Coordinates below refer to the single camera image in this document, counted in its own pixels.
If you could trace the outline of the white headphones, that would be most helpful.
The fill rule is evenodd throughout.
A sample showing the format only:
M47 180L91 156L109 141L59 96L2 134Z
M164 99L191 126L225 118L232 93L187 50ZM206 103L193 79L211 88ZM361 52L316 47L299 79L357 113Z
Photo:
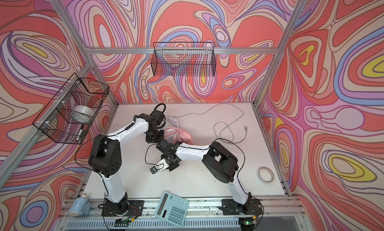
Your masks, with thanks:
M166 125L165 128L176 128L180 129L181 126L179 124L179 121L175 117L167 117L166 118Z

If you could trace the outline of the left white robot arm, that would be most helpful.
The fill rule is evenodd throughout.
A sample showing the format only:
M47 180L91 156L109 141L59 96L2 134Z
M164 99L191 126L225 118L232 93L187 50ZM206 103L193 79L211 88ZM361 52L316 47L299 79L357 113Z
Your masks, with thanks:
M102 177L108 204L117 209L128 208L128 196L119 174L122 166L121 148L142 134L146 135L148 144L159 143L164 138L162 128L165 123L164 112L153 110L149 115L142 113L134 116L128 126L116 132L95 138L88 163L92 170Z

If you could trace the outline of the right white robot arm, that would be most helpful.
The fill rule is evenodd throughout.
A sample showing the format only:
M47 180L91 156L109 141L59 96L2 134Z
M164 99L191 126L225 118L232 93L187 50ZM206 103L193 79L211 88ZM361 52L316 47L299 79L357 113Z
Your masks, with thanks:
M208 146L194 146L177 142L160 141L156 149L162 153L161 161L151 168L152 174L178 168L182 161L202 162L220 182L228 184L234 202L247 208L252 194L244 189L239 177L238 159L223 145L214 141Z

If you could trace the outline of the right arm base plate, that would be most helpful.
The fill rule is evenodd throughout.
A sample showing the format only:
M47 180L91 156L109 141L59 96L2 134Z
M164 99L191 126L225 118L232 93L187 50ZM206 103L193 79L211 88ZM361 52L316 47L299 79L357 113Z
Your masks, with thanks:
M264 213L261 203L256 199L249 200L245 205L240 205L232 199L223 199L219 210L225 216L253 215L258 217Z

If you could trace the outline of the pink headphones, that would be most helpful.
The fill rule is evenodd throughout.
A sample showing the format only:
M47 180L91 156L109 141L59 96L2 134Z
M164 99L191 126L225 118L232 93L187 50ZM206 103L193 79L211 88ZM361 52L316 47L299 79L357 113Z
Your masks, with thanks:
M188 145L193 144L192 136L184 129L177 127L168 127L164 129L164 137L167 141L182 142Z

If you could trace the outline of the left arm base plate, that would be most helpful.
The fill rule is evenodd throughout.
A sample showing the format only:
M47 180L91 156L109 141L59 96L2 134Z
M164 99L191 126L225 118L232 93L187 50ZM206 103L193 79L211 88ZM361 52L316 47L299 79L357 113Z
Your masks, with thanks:
M102 217L137 218L142 215L144 200L128 200L126 204L118 205L106 200L103 205Z

